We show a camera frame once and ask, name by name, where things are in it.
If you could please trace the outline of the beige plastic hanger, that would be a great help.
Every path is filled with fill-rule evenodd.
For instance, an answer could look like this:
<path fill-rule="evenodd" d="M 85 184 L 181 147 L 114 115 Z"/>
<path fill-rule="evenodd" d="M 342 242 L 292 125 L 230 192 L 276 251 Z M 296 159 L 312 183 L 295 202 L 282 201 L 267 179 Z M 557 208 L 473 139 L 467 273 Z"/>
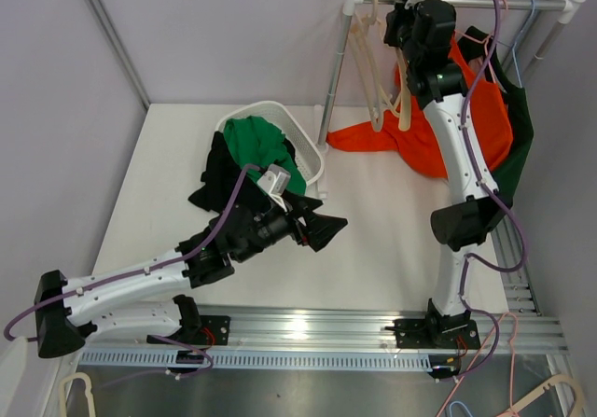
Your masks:
<path fill-rule="evenodd" d="M 378 0 L 371 0 L 371 11 L 368 14 L 359 16 L 355 12 L 349 32 L 349 47 L 354 56 L 357 73 L 360 76 L 367 102 L 369 120 L 374 132 L 382 130 L 386 106 L 386 95 L 382 87 L 380 68 L 368 39 L 370 28 L 379 22 L 378 9 Z"/>

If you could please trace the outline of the dark green t shirt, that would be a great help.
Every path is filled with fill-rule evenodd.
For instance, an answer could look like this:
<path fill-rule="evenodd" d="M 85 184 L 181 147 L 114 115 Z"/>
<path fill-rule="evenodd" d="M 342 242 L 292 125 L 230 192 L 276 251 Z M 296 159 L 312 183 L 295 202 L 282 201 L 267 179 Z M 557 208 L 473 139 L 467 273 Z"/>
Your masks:
<path fill-rule="evenodd" d="M 499 86 L 499 90 L 512 130 L 512 143 L 505 159 L 499 162 L 495 168 L 492 168 L 492 175 L 499 186 L 500 194 L 512 202 L 521 180 L 535 132 L 528 109 L 526 91 L 524 88 L 515 85 L 508 77 L 505 85 L 505 89 Z"/>

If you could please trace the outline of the pink wire hanger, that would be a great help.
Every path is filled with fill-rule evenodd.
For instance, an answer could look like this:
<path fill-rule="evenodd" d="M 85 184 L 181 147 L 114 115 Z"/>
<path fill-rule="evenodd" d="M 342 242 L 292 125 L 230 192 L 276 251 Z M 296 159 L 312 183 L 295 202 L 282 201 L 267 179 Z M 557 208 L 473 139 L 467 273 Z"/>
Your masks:
<path fill-rule="evenodd" d="M 484 59 L 494 42 L 493 34 L 482 32 L 476 26 L 469 26 L 464 32 L 456 31 L 457 45 L 467 66 L 476 75 L 479 73 Z M 495 50 L 485 71 L 485 79 L 505 89 L 507 77 L 499 62 L 498 51 Z"/>

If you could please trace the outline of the black t shirt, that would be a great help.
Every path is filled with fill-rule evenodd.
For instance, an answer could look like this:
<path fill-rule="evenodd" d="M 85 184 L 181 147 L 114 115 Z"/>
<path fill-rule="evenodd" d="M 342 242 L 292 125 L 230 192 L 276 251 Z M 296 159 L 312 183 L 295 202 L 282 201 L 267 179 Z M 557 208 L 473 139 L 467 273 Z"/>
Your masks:
<path fill-rule="evenodd" d="M 290 142 L 288 149 L 294 155 Z M 223 133 L 216 132 L 207 156 L 206 168 L 201 174 L 202 187 L 193 192 L 188 200 L 207 212 L 221 213 L 229 201 L 241 169 L 230 155 Z"/>

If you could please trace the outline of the orange t shirt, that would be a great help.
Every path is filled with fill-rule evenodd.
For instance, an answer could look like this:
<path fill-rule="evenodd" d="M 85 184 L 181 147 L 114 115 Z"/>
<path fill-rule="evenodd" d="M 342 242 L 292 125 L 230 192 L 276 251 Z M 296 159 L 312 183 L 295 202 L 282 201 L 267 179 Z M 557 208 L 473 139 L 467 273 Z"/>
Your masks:
<path fill-rule="evenodd" d="M 470 102 L 473 124 L 482 155 L 489 169 L 503 161 L 512 143 L 512 130 L 499 85 L 479 81 Z M 330 132 L 327 142 L 347 152 L 395 151 L 415 172 L 432 178 L 446 178 L 440 149 L 423 111 L 412 104 L 411 126 L 407 132 L 398 129 L 398 119 L 387 111 L 380 132 L 367 122 Z"/>

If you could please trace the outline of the blue wire hanger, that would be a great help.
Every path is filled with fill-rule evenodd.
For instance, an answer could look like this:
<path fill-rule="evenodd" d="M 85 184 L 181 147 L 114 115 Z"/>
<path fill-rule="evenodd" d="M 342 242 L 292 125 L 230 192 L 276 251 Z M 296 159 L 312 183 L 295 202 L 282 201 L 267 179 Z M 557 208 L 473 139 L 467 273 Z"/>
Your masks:
<path fill-rule="evenodd" d="M 528 1 L 530 3 L 530 7 L 531 7 L 529 10 L 529 13 L 528 13 L 525 21 L 521 25 L 521 28 L 517 32 L 516 36 L 513 38 L 512 45 L 509 47 L 512 68 L 514 70 L 514 75 L 515 75 L 515 78 L 516 78 L 519 88 L 523 87 L 523 81 L 522 81 L 521 68 L 520 68 L 519 58 L 518 58 L 518 50 L 521 45 L 521 41 L 525 37 L 526 33 L 528 32 L 530 26 L 532 25 L 532 22 L 535 19 L 535 15 L 537 12 L 537 8 L 536 8 L 537 0 L 528 0 Z"/>

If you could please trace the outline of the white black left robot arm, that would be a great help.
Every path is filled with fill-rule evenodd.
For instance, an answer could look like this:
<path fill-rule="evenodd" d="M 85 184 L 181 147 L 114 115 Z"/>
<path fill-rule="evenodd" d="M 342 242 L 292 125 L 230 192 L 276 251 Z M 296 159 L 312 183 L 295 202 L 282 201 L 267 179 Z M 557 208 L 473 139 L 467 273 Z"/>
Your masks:
<path fill-rule="evenodd" d="M 151 261 L 110 276 L 44 273 L 34 300 L 38 356 L 51 359 L 76 352 L 99 333 L 100 317 L 150 296 L 223 280 L 234 273 L 235 264 L 285 238 L 321 251 L 348 224 L 343 217 L 318 214 L 322 204 L 293 193 L 284 194 L 280 203 L 271 202 L 265 212 L 235 202 L 205 230 Z"/>

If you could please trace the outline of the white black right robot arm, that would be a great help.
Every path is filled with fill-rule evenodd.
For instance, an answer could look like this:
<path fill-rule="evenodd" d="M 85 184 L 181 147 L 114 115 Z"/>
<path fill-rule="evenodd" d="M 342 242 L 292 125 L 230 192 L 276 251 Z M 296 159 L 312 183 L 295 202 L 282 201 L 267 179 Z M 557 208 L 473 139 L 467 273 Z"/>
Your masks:
<path fill-rule="evenodd" d="M 398 0 L 386 25 L 385 44 L 406 61 L 401 90 L 415 98 L 437 139 L 451 194 L 451 205 L 430 217 L 441 249 L 437 284 L 421 329 L 408 336 L 419 347 L 449 348 L 475 328 L 465 302 L 469 264 L 507 205 L 482 156 L 464 72 L 450 56 L 454 6 L 443 0 Z"/>

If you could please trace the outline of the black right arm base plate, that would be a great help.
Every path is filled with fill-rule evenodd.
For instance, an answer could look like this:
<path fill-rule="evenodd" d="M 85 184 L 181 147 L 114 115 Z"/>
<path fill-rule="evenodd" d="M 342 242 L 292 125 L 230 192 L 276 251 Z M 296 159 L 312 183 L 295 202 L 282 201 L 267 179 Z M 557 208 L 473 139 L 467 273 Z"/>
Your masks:
<path fill-rule="evenodd" d="M 477 323 L 470 321 L 465 327 L 433 334 L 422 318 L 398 318 L 384 328 L 392 332 L 400 349 L 479 349 Z"/>

